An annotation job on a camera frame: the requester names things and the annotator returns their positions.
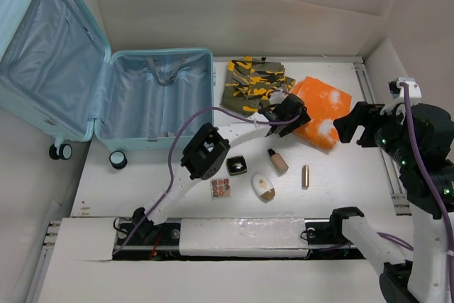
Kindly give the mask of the orange tie-dye garment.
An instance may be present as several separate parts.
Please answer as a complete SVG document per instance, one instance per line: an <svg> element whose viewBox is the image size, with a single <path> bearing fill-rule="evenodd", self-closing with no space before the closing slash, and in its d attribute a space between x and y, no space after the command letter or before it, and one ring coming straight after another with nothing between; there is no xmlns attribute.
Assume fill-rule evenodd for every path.
<svg viewBox="0 0 454 303"><path fill-rule="evenodd" d="M332 150L340 141L333 122L350 112L352 96L313 77L299 82L291 93L305 103L311 118L294 135L322 150Z"/></svg>

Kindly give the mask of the camouflage yellow green garment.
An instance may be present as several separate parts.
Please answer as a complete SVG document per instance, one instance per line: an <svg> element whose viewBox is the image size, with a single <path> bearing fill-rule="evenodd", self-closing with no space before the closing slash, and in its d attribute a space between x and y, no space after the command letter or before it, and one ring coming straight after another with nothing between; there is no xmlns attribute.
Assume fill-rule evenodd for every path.
<svg viewBox="0 0 454 303"><path fill-rule="evenodd" d="M271 92L279 89L289 92L295 82L286 76L285 67L280 62L251 56L231 60L227 66L221 105L242 116L251 116L261 107L270 105Z"/></svg>

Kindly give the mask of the beige foundation bottle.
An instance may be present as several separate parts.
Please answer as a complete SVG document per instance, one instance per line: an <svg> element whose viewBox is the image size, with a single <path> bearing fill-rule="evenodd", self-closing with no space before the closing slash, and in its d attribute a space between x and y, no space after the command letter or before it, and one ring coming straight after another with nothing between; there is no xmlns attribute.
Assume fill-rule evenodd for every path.
<svg viewBox="0 0 454 303"><path fill-rule="evenodd" d="M286 173L289 169L288 164L285 162L283 157L279 154L276 153L273 149L268 149L267 150L268 155L270 157L270 161L272 165L275 167L276 171L280 174L283 175Z"/></svg>

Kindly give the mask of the black square compact case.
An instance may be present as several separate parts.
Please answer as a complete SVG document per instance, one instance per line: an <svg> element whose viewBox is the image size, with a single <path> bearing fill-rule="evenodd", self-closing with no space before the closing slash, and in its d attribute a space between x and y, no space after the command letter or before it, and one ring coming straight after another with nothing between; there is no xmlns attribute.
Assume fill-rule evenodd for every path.
<svg viewBox="0 0 454 303"><path fill-rule="evenodd" d="M248 171L245 158L237 155L226 160L226 167L230 176L245 174Z"/></svg>

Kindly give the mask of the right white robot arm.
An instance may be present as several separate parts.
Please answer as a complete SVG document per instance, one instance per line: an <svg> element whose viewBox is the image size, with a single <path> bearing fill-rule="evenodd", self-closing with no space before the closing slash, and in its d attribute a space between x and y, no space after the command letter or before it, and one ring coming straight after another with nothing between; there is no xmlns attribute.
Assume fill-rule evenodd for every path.
<svg viewBox="0 0 454 303"><path fill-rule="evenodd" d="M329 236L360 250L378 274L386 302L452 302L453 162L447 156L453 122L447 111L429 104L405 114L380 114L382 107L358 102L333 125L343 143L364 127L357 144L378 147L398 164L414 227L413 258L390 248L356 207L333 210Z"/></svg>

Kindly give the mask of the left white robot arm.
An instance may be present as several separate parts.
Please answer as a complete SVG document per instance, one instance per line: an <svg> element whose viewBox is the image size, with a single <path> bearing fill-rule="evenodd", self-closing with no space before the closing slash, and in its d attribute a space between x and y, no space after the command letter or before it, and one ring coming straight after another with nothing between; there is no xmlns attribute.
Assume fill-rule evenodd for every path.
<svg viewBox="0 0 454 303"><path fill-rule="evenodd" d="M212 123L202 125L184 147L180 166L174 170L172 155L176 142L189 124L207 111L219 111L236 118L237 121L221 127L215 127ZM172 207L196 184L214 177L231 148L256 138L271 135L284 137L310 120L304 102L294 94L288 94L279 103L262 107L249 118L236 116L218 107L209 107L197 112L180 129L169 150L168 187L148 205L133 212L131 217L133 229L130 236L135 236L141 243L152 243L157 238L157 226L166 222Z"/></svg>

